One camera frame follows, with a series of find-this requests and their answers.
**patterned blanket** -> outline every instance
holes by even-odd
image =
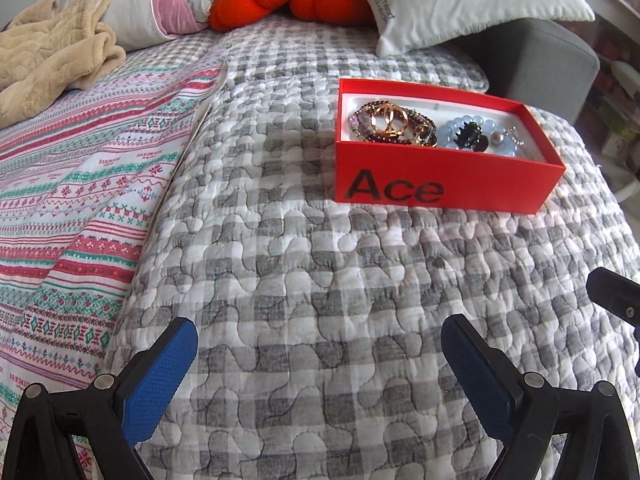
[[[93,88],[0,130],[0,462],[27,384],[83,388],[102,367],[194,112],[215,90],[215,42],[132,54]],[[81,461],[90,471],[86,445]]]
[[[482,478],[498,445],[440,350],[453,313],[554,385],[611,381],[636,438],[637,344],[584,283],[637,277],[640,252],[567,122],[532,110],[567,166],[537,215],[338,204],[339,77],[482,90],[482,73],[447,47],[380,59],[373,34],[277,18],[225,43],[226,86],[106,357],[117,372],[172,317],[196,322],[198,358],[140,447],[155,478]]]

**blue gripper pad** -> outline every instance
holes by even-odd
[[[507,389],[496,378],[480,349],[451,317],[442,324],[441,338],[444,357],[484,431],[506,446],[515,435],[510,422],[513,400]]]
[[[138,381],[133,393],[124,399],[122,433],[131,449],[138,442],[151,438],[164,410],[174,398],[178,386],[196,357],[196,327],[188,319],[181,318],[181,321],[182,324],[174,336]]]

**striped fair isle blanket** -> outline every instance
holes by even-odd
[[[25,386],[84,388],[146,232],[212,95],[210,32],[132,54],[116,72],[0,130],[0,462]],[[88,446],[79,441],[90,476]]]

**light blue beaded bracelet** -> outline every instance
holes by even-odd
[[[451,121],[447,121],[446,124],[436,129],[436,137],[438,138],[438,146],[444,148],[450,148],[452,150],[460,150],[460,147],[455,143],[454,136],[460,132],[466,124],[476,123],[482,128],[482,132],[489,138],[489,146],[491,147],[491,153],[494,155],[503,156],[516,156],[518,147],[522,143],[516,138],[514,128],[507,131],[506,128],[495,124],[491,119],[484,120],[481,116],[464,115],[462,117],[456,117]],[[463,151],[472,152],[471,148],[462,148]]]

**gray sofa arm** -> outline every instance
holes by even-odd
[[[545,20],[503,23],[455,43],[482,67],[489,94],[552,112],[571,124],[600,69],[589,45]]]

